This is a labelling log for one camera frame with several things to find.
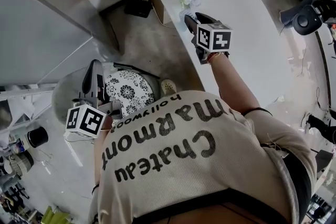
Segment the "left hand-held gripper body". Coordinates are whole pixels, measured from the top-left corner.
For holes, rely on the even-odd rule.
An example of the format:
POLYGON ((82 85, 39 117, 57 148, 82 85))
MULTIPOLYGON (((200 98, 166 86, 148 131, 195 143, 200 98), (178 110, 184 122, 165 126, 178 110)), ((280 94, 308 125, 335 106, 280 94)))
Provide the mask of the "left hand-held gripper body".
POLYGON ((116 120, 122 118, 119 100, 111 99, 98 106, 83 103, 68 110, 66 131, 84 138, 97 138, 107 116, 116 120))

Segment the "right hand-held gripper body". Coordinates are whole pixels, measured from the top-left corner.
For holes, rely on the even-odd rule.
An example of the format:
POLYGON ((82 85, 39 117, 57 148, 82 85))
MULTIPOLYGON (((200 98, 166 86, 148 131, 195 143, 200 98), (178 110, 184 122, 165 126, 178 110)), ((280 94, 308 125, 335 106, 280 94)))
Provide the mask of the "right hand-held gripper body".
POLYGON ((222 23, 196 24, 191 33, 194 35, 192 43, 200 64, 207 63, 211 53, 222 52, 229 57, 229 48, 233 30, 222 23))

